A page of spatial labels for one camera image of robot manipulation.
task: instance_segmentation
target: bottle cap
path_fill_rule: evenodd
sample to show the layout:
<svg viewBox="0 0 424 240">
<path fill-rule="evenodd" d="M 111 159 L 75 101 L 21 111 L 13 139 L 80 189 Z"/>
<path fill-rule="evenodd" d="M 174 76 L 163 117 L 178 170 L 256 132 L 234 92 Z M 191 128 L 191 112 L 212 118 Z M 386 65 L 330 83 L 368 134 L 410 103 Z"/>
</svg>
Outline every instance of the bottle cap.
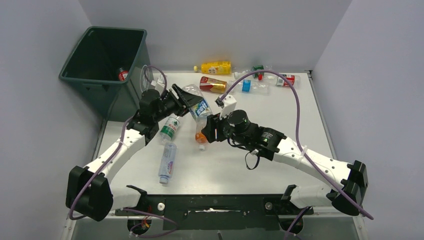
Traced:
<svg viewBox="0 0 424 240">
<path fill-rule="evenodd" d="M 161 177 L 161 178 L 159 178 L 159 183 L 160 184 L 168 184 L 168 179 L 165 178 L 165 177 Z"/>
</svg>

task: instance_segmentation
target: screw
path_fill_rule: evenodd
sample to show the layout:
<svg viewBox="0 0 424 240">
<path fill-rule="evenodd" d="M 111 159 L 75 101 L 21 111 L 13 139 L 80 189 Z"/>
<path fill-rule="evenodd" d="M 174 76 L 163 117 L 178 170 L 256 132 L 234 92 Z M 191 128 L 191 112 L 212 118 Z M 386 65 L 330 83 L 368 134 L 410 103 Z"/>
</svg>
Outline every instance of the screw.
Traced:
<svg viewBox="0 0 424 240">
<path fill-rule="evenodd" d="M 159 202 L 159 204 L 157 205 L 157 210 L 163 211 L 164 209 L 165 209 L 165 204 L 163 204 L 162 202 Z"/>
<path fill-rule="evenodd" d="M 265 209 L 266 210 L 272 210 L 273 209 L 273 204 L 271 202 L 265 203 Z"/>
</svg>

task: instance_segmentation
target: green bottle label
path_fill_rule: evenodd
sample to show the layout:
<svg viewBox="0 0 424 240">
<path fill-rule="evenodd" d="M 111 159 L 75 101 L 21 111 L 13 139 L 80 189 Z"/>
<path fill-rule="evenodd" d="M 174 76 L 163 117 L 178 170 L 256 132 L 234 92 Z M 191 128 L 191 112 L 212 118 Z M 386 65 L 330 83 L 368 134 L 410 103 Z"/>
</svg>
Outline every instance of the green bottle label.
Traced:
<svg viewBox="0 0 424 240">
<path fill-rule="evenodd" d="M 264 70 L 264 65 L 257 65 L 257 66 L 253 66 L 252 67 L 252 72 L 256 71 L 256 70 Z M 259 73 L 255 73 L 253 78 L 257 79 L 259 76 Z"/>
<path fill-rule="evenodd" d="M 172 139 L 179 126 L 180 121 L 178 121 L 175 117 L 170 116 L 168 120 L 166 120 L 166 123 L 163 125 L 160 132 L 168 135 Z"/>
</svg>

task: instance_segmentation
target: cable tie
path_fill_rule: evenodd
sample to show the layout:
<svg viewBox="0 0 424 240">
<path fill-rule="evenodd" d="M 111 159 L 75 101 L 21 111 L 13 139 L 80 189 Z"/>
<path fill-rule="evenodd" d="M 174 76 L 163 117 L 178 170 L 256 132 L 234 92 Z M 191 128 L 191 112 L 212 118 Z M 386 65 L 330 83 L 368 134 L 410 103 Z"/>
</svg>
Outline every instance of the cable tie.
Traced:
<svg viewBox="0 0 424 240">
<path fill-rule="evenodd" d="M 130 147 L 128 147 L 128 145 L 127 144 L 125 144 L 125 142 L 123 142 L 123 141 L 121 141 L 121 140 L 118 140 L 118 141 L 116 141 L 115 143 L 121 143 L 122 145 L 124 145 L 127 149 L 128 148 L 130 148 Z"/>
<path fill-rule="evenodd" d="M 302 152 L 300 153 L 299 161 L 298 161 L 298 164 L 297 164 L 297 166 L 296 166 L 296 169 L 299 169 L 299 166 L 301 165 L 301 163 L 302 163 L 302 161 L 303 161 L 303 159 L 304 159 L 305 153 L 306 153 L 307 151 L 308 151 L 308 146 L 307 146 L 307 145 L 305 145 L 305 146 L 303 147 Z"/>
</svg>

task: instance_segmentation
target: clear plastic bottle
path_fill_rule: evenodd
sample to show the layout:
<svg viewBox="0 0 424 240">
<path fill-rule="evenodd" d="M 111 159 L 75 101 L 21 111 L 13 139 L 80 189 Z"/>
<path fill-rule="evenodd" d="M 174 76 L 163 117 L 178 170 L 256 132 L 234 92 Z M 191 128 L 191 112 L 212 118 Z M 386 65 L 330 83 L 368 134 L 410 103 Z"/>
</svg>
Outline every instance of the clear plastic bottle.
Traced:
<svg viewBox="0 0 424 240">
<path fill-rule="evenodd" d="M 175 114 L 171 114 L 159 132 L 159 142 L 164 145 L 173 140 L 175 133 L 182 123 L 183 118 Z"/>
<path fill-rule="evenodd" d="M 272 65 L 257 65 L 253 66 L 250 69 L 233 69 L 233 76 L 235 80 L 238 80 L 239 78 L 243 77 L 244 75 L 251 73 L 256 70 L 273 70 Z M 291 75 L 291 74 L 281 74 L 283 75 L 287 80 L 290 81 L 290 83 L 295 86 L 296 83 L 298 83 L 301 79 L 300 76 L 297 75 Z M 263 74 L 256 73 L 253 78 L 258 79 L 259 81 L 267 81 L 269 84 L 275 84 L 279 87 L 288 87 L 289 85 L 280 77 L 278 77 L 275 74 L 264 72 Z"/>
<path fill-rule="evenodd" d="M 251 67 L 249 69 L 242 69 L 242 68 L 241 69 L 237 69 L 236 67 L 234 67 L 233 70 L 232 70 L 232 75 L 234 76 L 235 80 L 238 80 L 239 78 L 243 77 L 244 75 L 246 75 L 248 73 L 251 73 L 251 72 L 256 71 L 256 70 L 261 70 L 261 69 L 262 70 L 272 70 L 273 69 L 273 66 L 272 65 L 267 65 L 267 66 L 257 65 L 257 66 L 253 66 L 253 67 Z M 256 73 L 253 76 L 253 78 L 255 78 L 255 79 L 258 79 L 259 78 L 259 80 L 262 80 L 262 78 L 259 77 L 259 74 L 258 73 Z"/>
<path fill-rule="evenodd" d="M 169 179 L 172 177 L 174 169 L 175 155 L 177 153 L 177 145 L 172 142 L 166 143 L 162 154 L 162 160 L 160 162 L 159 183 L 168 184 Z"/>
<path fill-rule="evenodd" d="M 197 121 L 196 121 L 195 139 L 200 151 L 205 151 L 206 145 L 208 144 L 208 140 L 206 139 L 206 136 L 203 135 L 202 129 L 206 126 L 206 122 L 209 115 L 210 114 L 202 114 L 197 118 Z"/>
<path fill-rule="evenodd" d="M 232 86 L 236 81 L 229 81 L 229 85 Z M 248 94 L 260 94 L 268 95 L 270 93 L 270 86 L 267 82 L 258 81 L 254 79 L 244 79 L 237 83 L 232 89 L 235 92 L 248 93 Z"/>
<path fill-rule="evenodd" d="M 184 91 L 200 96 L 203 98 L 201 102 L 190 108 L 191 116 L 196 122 L 196 134 L 194 139 L 198 143 L 198 148 L 200 151 L 206 150 L 206 144 L 208 141 L 202 133 L 202 129 L 206 126 L 206 120 L 209 115 L 214 114 L 211 110 L 206 99 L 203 97 L 202 91 L 195 84 L 190 84 L 182 88 Z"/>
</svg>

